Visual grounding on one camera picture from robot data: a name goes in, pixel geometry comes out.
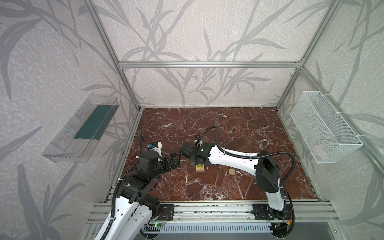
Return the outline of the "wood block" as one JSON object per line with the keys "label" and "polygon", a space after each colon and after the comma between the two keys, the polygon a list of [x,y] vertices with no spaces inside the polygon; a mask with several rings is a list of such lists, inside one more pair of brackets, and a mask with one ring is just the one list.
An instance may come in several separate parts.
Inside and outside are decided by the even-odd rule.
{"label": "wood block", "polygon": [[205,171],[205,166],[204,165],[196,165],[196,172],[202,173]]}

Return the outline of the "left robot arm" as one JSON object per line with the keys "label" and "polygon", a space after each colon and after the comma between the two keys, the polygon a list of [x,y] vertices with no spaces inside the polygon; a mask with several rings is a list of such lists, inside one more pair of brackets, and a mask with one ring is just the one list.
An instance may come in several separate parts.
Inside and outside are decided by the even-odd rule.
{"label": "left robot arm", "polygon": [[161,214],[160,200],[149,195],[162,174],[180,166],[181,154],[162,157],[160,150],[147,150],[118,180],[111,211],[96,240],[133,240],[142,227]]}

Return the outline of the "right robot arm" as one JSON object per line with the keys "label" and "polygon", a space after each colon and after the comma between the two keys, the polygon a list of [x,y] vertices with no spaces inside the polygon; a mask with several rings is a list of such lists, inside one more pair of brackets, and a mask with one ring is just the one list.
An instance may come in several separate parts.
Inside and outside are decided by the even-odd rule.
{"label": "right robot arm", "polygon": [[255,176],[259,189],[266,193],[269,208],[279,212],[284,210],[286,201],[282,193],[280,167],[266,151],[250,154],[219,148],[211,143],[185,143],[181,154],[194,165],[223,165]]}

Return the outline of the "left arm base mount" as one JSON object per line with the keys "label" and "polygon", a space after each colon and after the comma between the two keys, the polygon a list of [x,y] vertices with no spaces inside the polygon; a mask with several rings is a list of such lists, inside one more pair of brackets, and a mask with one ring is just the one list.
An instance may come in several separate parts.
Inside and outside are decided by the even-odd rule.
{"label": "left arm base mount", "polygon": [[175,213],[174,204],[160,204],[153,210],[152,220],[172,221]]}

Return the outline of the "clear plastic wall bin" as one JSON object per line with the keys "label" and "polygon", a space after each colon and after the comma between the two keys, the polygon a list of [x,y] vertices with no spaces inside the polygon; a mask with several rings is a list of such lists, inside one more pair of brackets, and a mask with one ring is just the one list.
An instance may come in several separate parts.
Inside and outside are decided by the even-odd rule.
{"label": "clear plastic wall bin", "polygon": [[42,156],[54,163],[86,163],[119,106],[117,97],[89,94]]}

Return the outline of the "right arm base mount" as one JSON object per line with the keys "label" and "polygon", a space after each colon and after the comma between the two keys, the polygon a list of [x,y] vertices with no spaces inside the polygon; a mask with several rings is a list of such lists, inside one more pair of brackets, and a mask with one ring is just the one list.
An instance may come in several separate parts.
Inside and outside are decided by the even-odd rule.
{"label": "right arm base mount", "polygon": [[268,204],[253,204],[251,214],[255,220],[264,221],[288,221],[291,219],[292,206],[286,204],[282,211],[273,210]]}

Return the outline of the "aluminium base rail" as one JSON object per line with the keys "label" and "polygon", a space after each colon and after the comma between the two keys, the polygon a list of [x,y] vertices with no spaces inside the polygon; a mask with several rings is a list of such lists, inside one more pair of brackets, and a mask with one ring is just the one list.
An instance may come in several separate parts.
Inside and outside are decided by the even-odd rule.
{"label": "aluminium base rail", "polygon": [[[164,202],[175,206],[171,223],[197,222],[252,222],[254,205],[266,205],[267,201],[180,201]],[[297,222],[338,222],[330,202],[293,200]]]}

